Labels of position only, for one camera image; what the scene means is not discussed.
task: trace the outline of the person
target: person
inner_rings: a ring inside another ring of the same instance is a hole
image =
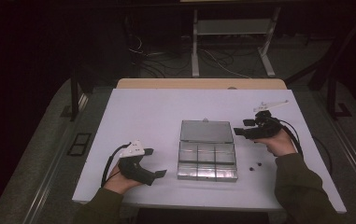
[[[288,224],[339,224],[340,216],[334,210],[321,178],[306,167],[303,157],[294,148],[291,138],[281,130],[270,138],[254,139],[266,144],[277,164],[275,195],[287,212]],[[93,199],[76,213],[73,223],[120,223],[120,206],[123,194],[141,183],[120,174],[116,165],[110,178]]]

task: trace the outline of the human hand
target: human hand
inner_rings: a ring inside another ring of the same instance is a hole
[[[120,173],[119,163],[113,167],[109,175],[109,179],[103,186],[104,189],[112,190],[119,194],[124,194],[128,189],[142,185],[133,179],[128,179]]]
[[[296,149],[293,146],[291,138],[283,129],[272,137],[252,139],[252,141],[255,143],[266,144],[267,150],[278,157],[296,153]]]

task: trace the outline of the olive green sleeve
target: olive green sleeve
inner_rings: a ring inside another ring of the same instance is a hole
[[[76,213],[73,224],[120,223],[120,206],[123,196],[108,189],[99,189],[93,199]]]
[[[275,195],[288,213],[288,223],[342,223],[326,192],[321,178],[309,170],[297,153],[276,159]]]

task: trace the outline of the open metal case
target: open metal case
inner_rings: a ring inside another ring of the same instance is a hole
[[[236,182],[238,175],[230,122],[182,121],[178,179]]]

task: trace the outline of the white tabletop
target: white tabletop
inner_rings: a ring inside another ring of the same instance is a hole
[[[152,186],[128,191],[124,203],[147,207],[279,210],[274,196],[275,157],[264,145],[233,134],[238,168],[235,183],[178,180],[178,146],[184,119],[229,121],[232,128],[242,128],[242,120],[254,119],[253,108],[261,102],[285,100],[289,101],[287,105],[270,110],[273,117],[288,121],[296,129],[307,166],[322,178],[335,210],[346,212],[292,92],[284,90],[114,90],[73,200],[90,201],[100,187],[108,157],[117,147],[138,139],[143,147],[154,148],[153,155],[146,156],[141,166],[152,172],[167,169],[167,173]]]

